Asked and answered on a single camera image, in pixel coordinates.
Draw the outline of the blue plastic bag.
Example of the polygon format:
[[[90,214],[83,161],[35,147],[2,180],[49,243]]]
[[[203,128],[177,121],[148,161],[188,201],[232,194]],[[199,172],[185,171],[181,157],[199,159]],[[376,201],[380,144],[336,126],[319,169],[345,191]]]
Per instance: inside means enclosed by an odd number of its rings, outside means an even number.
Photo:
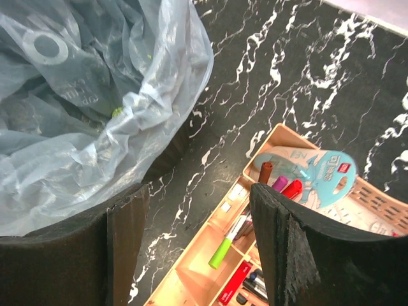
[[[1,234],[141,182],[213,64],[192,1],[2,1]]]

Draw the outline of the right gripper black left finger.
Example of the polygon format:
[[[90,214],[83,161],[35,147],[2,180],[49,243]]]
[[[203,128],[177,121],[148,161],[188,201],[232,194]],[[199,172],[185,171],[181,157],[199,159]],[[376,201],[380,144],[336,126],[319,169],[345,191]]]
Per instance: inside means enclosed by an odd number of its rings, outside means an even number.
[[[149,192],[113,198],[23,237],[1,238],[2,305],[126,305]]]

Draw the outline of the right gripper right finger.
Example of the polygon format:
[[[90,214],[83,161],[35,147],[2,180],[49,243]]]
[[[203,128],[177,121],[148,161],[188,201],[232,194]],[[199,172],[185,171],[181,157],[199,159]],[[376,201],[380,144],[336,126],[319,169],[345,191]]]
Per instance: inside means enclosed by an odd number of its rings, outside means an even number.
[[[265,184],[249,200],[270,305],[407,304],[407,237],[342,224]]]

